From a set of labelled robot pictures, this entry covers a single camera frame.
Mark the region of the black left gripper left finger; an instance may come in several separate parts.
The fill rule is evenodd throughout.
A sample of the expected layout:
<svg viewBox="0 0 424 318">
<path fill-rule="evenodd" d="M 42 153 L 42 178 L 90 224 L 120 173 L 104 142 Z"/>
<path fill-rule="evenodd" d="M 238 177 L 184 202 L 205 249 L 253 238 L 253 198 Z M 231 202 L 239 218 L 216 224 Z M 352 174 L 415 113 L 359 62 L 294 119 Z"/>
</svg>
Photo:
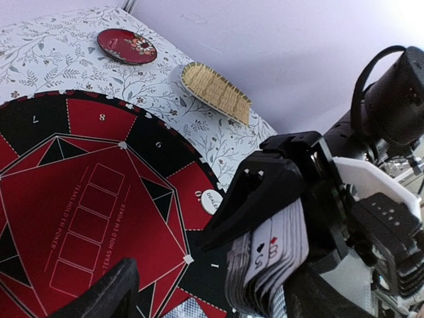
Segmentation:
<svg viewBox="0 0 424 318">
<path fill-rule="evenodd" d="M 139 273 L 134 258 L 123 258 L 81 296 L 50 317 L 134 317 Z"/>
</svg>

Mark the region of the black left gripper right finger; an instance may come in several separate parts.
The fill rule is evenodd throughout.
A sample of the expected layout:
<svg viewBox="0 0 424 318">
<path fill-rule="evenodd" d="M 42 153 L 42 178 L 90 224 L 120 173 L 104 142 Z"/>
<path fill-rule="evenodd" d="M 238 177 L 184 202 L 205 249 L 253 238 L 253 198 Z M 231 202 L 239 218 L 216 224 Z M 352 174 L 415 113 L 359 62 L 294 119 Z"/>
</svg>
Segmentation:
<svg viewBox="0 0 424 318">
<path fill-rule="evenodd" d="M 288 317 L 360 318 L 371 317 L 327 283 L 316 271 L 301 266 L 285 282 Z"/>
</svg>

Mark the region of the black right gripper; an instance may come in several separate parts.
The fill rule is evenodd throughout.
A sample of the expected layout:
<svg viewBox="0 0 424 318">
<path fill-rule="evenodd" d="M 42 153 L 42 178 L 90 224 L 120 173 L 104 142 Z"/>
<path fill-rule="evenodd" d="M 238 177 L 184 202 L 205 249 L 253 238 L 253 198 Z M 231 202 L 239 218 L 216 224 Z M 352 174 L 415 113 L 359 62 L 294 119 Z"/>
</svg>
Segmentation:
<svg viewBox="0 0 424 318">
<path fill-rule="evenodd" d="M 306 264 L 324 274 L 355 250 L 370 265 L 371 244 L 350 219 L 354 199 L 322 135 L 309 131 L 271 136 L 260 149 L 283 158 L 247 158 L 239 164 L 198 239 L 200 250 L 213 250 L 256 229 L 301 197 L 309 241 Z"/>
</svg>

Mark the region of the white dealer button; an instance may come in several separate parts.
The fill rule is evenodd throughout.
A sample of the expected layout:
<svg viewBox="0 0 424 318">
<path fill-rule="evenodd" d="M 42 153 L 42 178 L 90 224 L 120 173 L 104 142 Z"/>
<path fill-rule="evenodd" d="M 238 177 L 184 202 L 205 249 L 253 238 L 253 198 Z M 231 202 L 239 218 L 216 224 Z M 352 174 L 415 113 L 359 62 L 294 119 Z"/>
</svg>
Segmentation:
<svg viewBox="0 0 424 318">
<path fill-rule="evenodd" d="M 205 190 L 200 197 L 202 208 L 210 215 L 214 215 L 216 213 L 222 200 L 223 196 L 214 189 Z"/>
</svg>

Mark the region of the blue playing card deck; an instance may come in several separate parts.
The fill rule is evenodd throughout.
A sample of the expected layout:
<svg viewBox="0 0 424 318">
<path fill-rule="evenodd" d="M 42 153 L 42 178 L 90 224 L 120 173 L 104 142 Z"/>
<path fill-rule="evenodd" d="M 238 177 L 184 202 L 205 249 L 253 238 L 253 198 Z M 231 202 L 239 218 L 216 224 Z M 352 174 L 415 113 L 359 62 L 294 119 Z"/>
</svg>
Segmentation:
<svg viewBox="0 0 424 318">
<path fill-rule="evenodd" d="M 233 241 L 227 254 L 225 295 L 239 313 L 272 317 L 284 282 L 309 254 L 301 199 Z"/>
</svg>

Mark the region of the blue backed dealt cards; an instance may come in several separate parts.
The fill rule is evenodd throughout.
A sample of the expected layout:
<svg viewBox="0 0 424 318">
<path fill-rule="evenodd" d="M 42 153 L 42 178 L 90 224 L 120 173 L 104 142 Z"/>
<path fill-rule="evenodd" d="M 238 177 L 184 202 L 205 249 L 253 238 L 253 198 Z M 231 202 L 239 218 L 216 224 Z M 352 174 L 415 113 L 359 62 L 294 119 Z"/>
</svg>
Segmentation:
<svg viewBox="0 0 424 318">
<path fill-rule="evenodd" d="M 225 318 L 227 312 L 191 297 L 164 315 L 165 318 Z"/>
</svg>

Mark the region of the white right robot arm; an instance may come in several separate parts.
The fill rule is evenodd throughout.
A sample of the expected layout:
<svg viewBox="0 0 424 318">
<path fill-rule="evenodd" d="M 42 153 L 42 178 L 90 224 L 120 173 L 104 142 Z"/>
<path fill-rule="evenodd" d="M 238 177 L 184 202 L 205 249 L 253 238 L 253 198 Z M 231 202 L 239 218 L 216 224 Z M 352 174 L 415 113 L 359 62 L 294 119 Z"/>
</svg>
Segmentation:
<svg viewBox="0 0 424 318">
<path fill-rule="evenodd" d="M 392 295 L 408 297 L 423 285 L 423 231 L 418 218 L 383 190 L 353 201 L 366 185 L 353 170 L 344 181 L 337 158 L 373 168 L 393 159 L 414 162 L 423 136 L 423 52 L 391 46 L 371 60 L 356 81 L 350 110 L 325 134 L 271 136 L 243 160 L 216 214 L 204 228 L 202 251 L 231 242 L 302 198 L 308 261 L 327 272 L 354 248 L 374 266 Z"/>
</svg>

